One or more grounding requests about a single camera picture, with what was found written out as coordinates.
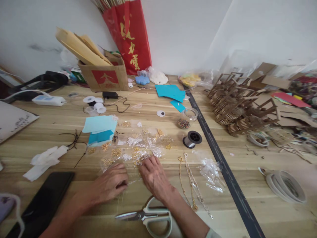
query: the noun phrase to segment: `red logo on box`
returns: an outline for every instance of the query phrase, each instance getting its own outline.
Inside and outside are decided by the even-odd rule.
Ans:
[[[91,72],[94,75],[98,84],[103,84],[103,83],[118,84],[119,83],[115,70],[112,70],[112,71],[92,70]]]

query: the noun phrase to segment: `white wall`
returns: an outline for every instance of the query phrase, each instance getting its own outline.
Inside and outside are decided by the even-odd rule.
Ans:
[[[142,1],[153,67],[169,74],[200,67],[230,3]],[[59,70],[57,26],[117,49],[90,0],[0,0],[0,23],[0,65],[26,80]]]
[[[316,59],[317,1],[233,0],[205,67],[219,69],[234,49],[258,53],[275,64]]]

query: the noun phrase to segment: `black strip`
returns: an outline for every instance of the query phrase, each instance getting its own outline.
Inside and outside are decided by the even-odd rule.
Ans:
[[[240,213],[240,216],[244,222],[245,227],[248,230],[250,237],[251,238],[255,238],[255,237],[265,238],[257,219],[255,218],[245,196],[243,195],[237,180],[235,179],[224,155],[222,154],[215,140],[215,137],[211,133],[210,128],[208,127],[208,124],[204,116],[202,115],[192,93],[188,91],[188,88],[186,86],[184,86],[184,89],[187,90],[186,94],[187,96],[190,97],[189,101],[192,107],[198,111],[199,124],[202,128],[202,131],[205,134],[205,137],[208,141],[208,144],[210,146],[212,153],[214,154],[216,161],[219,163],[220,166],[222,166],[222,175],[225,179],[225,182],[227,183],[231,196],[237,206],[237,209]]]

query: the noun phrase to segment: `hand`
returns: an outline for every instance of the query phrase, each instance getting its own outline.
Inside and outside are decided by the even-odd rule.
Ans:
[[[139,169],[145,186],[157,200],[166,205],[176,188],[170,184],[159,159],[151,156],[144,160]]]
[[[77,192],[69,204],[84,213],[95,205],[114,199],[127,188],[127,184],[128,174],[124,164],[115,164],[89,187]]]

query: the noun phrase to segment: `scissors blade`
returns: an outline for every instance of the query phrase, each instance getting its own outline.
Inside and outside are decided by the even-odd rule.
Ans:
[[[145,216],[144,211],[141,212],[130,212],[130,213],[123,213],[117,215],[115,218],[123,221],[134,221],[134,220],[141,220]]]

